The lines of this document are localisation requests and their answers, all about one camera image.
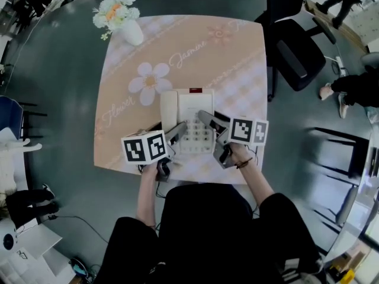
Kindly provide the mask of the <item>white vase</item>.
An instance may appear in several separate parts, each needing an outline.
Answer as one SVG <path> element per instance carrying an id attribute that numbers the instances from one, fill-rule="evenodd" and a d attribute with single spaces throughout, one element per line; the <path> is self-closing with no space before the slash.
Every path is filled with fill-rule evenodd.
<path id="1" fill-rule="evenodd" d="M 121 27 L 121 35 L 132 46 L 139 46 L 144 41 L 142 29 L 136 20 L 127 20 Z"/>

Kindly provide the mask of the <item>person's body in black clothes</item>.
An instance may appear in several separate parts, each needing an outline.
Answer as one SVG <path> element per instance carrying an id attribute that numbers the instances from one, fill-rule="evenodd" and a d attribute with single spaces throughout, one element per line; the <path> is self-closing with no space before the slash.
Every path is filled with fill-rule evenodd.
<path id="1" fill-rule="evenodd" d="M 94 284 L 284 284 L 289 260 L 315 273 L 320 255 L 294 203 L 266 198 L 259 217 L 231 185 L 177 186 L 158 231 L 119 218 Z"/>

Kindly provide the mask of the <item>person's left hand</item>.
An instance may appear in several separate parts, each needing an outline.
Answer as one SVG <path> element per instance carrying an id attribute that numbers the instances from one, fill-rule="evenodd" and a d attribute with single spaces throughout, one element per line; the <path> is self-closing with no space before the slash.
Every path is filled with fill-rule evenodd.
<path id="1" fill-rule="evenodd" d="M 144 165 L 141 174 L 141 184 L 152 184 L 156 180 L 156 175 L 158 173 L 158 164 L 152 163 L 149 165 Z"/>

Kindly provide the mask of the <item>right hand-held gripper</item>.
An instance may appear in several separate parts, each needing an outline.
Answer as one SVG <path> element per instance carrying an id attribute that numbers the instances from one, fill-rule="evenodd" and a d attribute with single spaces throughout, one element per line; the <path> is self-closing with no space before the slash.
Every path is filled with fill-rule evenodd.
<path id="1" fill-rule="evenodd" d="M 255 120 L 246 117 L 229 118 L 215 112 L 199 110 L 199 120 L 216 133 L 216 146 L 214 158 L 224 169 L 233 166 L 232 148 L 230 143 L 244 146 L 264 146 L 266 144 L 269 122 L 267 120 Z"/>

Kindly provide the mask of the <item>person's right forearm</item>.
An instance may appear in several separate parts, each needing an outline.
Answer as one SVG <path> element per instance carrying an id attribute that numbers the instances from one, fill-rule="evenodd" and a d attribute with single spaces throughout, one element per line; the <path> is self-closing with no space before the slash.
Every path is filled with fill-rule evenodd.
<path id="1" fill-rule="evenodd" d="M 252 192 L 257 206 L 260 207 L 264 200 L 274 194 L 273 189 L 258 167 L 252 163 L 252 160 L 248 165 L 239 170 L 245 179 L 248 188 Z"/>

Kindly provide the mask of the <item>blue chair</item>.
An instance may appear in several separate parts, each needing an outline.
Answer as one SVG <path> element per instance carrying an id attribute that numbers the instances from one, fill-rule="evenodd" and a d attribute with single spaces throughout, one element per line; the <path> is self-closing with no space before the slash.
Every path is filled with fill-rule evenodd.
<path id="1" fill-rule="evenodd" d="M 29 123 L 29 117 L 46 117 L 47 114 L 30 111 L 28 107 L 37 107 L 37 104 L 18 102 L 0 95 L 0 132 L 9 128 L 14 137 L 22 141 L 26 138 L 42 138 L 42 135 L 29 135 L 29 130 L 33 128 Z"/>

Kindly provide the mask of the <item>person's right hand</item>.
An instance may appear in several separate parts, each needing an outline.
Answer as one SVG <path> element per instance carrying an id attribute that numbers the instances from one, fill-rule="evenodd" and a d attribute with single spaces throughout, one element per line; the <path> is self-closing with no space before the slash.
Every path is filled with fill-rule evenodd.
<path id="1" fill-rule="evenodd" d="M 230 148 L 232 151 L 231 159 L 233 164 L 243 162 L 251 157 L 244 144 L 230 143 Z"/>

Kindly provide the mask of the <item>white power strip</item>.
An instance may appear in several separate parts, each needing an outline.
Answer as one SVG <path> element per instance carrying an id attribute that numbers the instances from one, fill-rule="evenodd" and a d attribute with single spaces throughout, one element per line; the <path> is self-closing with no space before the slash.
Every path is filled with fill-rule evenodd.
<path id="1" fill-rule="evenodd" d="M 336 56 L 335 62 L 338 65 L 339 75 L 340 76 L 346 76 L 348 74 L 348 71 L 347 71 L 346 67 L 343 65 L 341 57 L 340 56 Z"/>

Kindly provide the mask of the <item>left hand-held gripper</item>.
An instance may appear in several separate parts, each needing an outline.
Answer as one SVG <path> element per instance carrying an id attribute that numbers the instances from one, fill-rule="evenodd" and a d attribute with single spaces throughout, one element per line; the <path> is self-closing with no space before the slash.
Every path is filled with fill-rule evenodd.
<path id="1" fill-rule="evenodd" d="M 136 165 L 142 173 L 147 165 L 157 163 L 156 180 L 167 182 L 171 170 L 168 166 L 176 152 L 174 145 L 178 143 L 187 131 L 186 122 L 180 122 L 174 128 L 164 133 L 161 122 L 148 128 L 140 129 L 138 134 L 123 137 L 121 145 L 127 164 Z"/>

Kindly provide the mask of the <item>white flower bouquet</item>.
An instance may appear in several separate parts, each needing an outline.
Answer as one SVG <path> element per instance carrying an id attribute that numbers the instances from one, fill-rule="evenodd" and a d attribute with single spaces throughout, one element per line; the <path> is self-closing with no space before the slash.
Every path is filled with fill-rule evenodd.
<path id="1" fill-rule="evenodd" d="M 102 40 L 107 40 L 116 30 L 120 29 L 130 20 L 140 17 L 140 11 L 133 6 L 136 0 L 103 0 L 98 8 L 93 8 L 92 22 L 99 29 L 104 29 Z"/>

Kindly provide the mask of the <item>person's left forearm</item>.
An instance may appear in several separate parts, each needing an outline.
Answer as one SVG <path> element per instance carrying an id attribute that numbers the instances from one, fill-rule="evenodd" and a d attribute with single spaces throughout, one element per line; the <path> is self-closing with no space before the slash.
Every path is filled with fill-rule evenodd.
<path id="1" fill-rule="evenodd" d="M 142 175 L 137 199 L 136 218 L 150 228 L 156 228 L 155 198 L 155 176 Z"/>

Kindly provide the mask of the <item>black office chair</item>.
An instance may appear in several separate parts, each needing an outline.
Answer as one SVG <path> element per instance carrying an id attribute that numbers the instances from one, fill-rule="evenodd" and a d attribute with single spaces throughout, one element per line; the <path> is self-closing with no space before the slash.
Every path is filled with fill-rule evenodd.
<path id="1" fill-rule="evenodd" d="M 271 88 L 267 100 L 275 96 L 280 73 L 296 92 L 303 90 L 326 64 L 321 49 L 312 37 L 324 34 L 332 44 L 335 36 L 324 21 L 313 17 L 315 27 L 304 30 L 291 17 L 297 15 L 304 0 L 266 0 L 266 11 L 255 21 L 264 32 L 267 69 L 271 74 Z"/>

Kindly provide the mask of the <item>pink floral tablecloth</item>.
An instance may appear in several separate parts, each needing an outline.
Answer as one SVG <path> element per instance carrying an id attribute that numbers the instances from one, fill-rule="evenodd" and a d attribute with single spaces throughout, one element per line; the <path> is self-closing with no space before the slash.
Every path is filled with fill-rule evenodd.
<path id="1" fill-rule="evenodd" d="M 170 88 L 210 88 L 217 112 L 266 118 L 261 25 L 205 15 L 143 17 L 138 24 L 141 45 L 119 33 L 108 45 L 95 116 L 96 166 L 138 174 L 125 161 L 121 139 L 160 121 L 160 93 Z"/>

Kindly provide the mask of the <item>black wrist band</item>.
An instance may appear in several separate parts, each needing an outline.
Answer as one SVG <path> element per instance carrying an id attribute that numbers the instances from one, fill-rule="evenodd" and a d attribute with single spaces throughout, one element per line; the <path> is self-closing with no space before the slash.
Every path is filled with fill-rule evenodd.
<path id="1" fill-rule="evenodd" d="M 248 165 L 248 163 L 253 159 L 253 157 L 250 157 L 249 159 L 243 161 L 243 162 L 238 162 L 235 164 L 236 168 L 237 169 L 241 169 L 241 168 L 244 168 L 246 165 Z"/>

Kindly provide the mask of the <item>black metal frame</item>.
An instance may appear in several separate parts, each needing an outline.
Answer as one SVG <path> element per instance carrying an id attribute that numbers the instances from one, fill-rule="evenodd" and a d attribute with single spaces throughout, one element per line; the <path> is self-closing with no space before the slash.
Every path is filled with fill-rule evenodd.
<path id="1" fill-rule="evenodd" d="M 371 137 L 344 133 L 328 128 L 310 127 L 306 153 L 309 160 L 328 173 L 352 180 L 362 177 Z"/>

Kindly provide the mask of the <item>beige telephone base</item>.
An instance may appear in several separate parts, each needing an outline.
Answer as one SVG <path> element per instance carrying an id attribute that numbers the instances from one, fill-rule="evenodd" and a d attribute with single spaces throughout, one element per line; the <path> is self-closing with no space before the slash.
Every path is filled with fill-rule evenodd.
<path id="1" fill-rule="evenodd" d="M 203 110 L 214 114 L 213 90 L 179 89 L 178 122 L 186 123 L 186 131 L 179 142 L 181 154 L 212 154 L 214 148 L 214 133 L 198 117 Z"/>

